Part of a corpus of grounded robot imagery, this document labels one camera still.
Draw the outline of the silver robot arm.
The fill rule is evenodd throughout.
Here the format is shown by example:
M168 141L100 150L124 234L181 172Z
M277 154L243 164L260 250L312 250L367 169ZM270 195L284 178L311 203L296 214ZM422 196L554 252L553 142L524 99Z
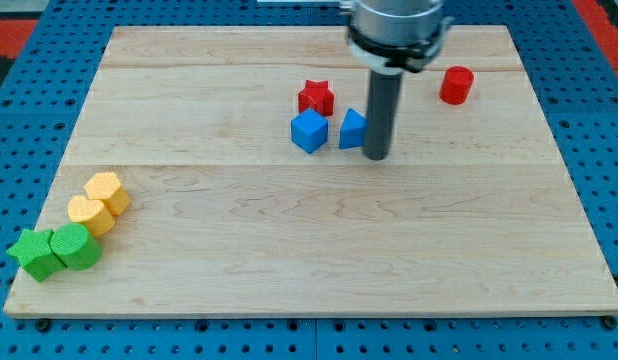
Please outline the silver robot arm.
M384 75L418 73L443 48L453 22L443 0L347 0L347 44L352 56Z

